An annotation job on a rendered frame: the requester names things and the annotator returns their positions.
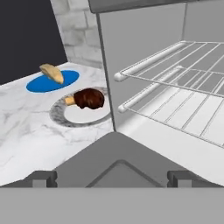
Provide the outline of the grey toaster oven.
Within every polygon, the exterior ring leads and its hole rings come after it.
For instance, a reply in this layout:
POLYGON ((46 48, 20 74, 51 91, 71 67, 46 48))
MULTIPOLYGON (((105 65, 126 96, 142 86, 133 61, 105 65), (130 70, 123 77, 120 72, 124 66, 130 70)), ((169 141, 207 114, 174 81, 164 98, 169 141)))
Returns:
POLYGON ((88 0, 126 160, 224 186, 224 0, 88 0))

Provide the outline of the brown steak with bone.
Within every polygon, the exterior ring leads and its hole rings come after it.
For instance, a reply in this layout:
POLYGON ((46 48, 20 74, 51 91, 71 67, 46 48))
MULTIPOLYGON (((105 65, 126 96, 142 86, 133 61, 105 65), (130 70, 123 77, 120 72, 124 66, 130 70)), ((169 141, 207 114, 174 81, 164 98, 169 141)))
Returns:
POLYGON ((85 88, 65 98, 67 106, 77 105, 80 109, 98 109, 104 105, 104 94, 94 88, 85 88))

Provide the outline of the white plate with grey rim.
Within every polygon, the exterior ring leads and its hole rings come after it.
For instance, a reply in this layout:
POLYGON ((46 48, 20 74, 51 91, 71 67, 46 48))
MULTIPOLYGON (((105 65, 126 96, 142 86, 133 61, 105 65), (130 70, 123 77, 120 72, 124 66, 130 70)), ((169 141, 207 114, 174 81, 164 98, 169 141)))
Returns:
POLYGON ((110 105, 108 90, 105 87, 94 87, 104 95, 104 105, 102 108, 81 109, 76 105, 67 106, 65 98, 72 96, 74 92, 67 94, 57 100, 50 109, 50 117, 58 125, 68 128, 81 128, 96 125, 107 121, 110 118, 110 105))

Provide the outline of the grey toaster oven door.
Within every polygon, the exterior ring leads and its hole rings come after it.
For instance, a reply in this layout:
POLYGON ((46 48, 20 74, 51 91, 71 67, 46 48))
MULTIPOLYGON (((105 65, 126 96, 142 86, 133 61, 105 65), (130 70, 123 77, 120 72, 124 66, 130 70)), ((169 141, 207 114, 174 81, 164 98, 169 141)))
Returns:
POLYGON ((187 169, 117 132, 56 168, 59 187, 167 187, 168 171, 187 169))

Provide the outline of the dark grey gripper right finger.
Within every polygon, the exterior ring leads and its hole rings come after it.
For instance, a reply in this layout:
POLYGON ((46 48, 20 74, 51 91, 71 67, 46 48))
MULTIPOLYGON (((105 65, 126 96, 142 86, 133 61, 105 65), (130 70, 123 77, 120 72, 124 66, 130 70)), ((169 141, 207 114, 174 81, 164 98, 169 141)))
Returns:
POLYGON ((168 187, 221 187, 194 174, 191 171, 168 171, 168 187))

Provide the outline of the dark grey appliance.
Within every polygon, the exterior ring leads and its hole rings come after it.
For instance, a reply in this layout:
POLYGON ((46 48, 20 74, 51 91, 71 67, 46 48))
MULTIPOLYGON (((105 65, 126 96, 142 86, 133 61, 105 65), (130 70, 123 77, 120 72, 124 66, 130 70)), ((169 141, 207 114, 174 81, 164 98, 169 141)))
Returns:
POLYGON ((66 62, 50 0, 0 0, 0 85, 66 62))

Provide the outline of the blue plate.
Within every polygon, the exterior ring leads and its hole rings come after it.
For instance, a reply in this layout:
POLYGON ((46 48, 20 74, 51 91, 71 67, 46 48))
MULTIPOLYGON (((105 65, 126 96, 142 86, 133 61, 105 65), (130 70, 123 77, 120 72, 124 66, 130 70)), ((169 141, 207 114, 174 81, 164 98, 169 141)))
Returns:
POLYGON ((49 79, 46 75, 42 74, 39 77, 31 80, 26 85, 26 89, 33 93, 52 92, 72 85, 80 77, 80 74, 74 70, 62 70, 61 72, 64 78, 64 82, 62 84, 59 84, 56 81, 49 79))

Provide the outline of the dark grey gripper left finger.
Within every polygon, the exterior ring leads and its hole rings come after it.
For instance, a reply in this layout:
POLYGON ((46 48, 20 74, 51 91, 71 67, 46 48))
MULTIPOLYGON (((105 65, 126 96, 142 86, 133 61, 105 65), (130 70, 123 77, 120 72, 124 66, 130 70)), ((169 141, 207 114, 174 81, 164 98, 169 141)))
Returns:
POLYGON ((22 187, 29 188, 35 187, 37 182, 42 182, 40 187, 57 187, 56 182, 58 174, 56 171, 34 171, 32 174, 24 179, 3 185, 3 187, 22 187))

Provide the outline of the tan baguette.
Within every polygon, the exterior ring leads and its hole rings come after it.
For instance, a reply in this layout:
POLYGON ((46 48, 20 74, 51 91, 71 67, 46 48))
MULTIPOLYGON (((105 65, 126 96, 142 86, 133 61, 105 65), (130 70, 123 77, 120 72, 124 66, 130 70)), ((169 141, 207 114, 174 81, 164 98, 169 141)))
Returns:
POLYGON ((51 64, 43 64, 39 67, 40 71, 45 74, 49 79, 59 83, 64 83, 64 77, 62 72, 56 67, 51 64))

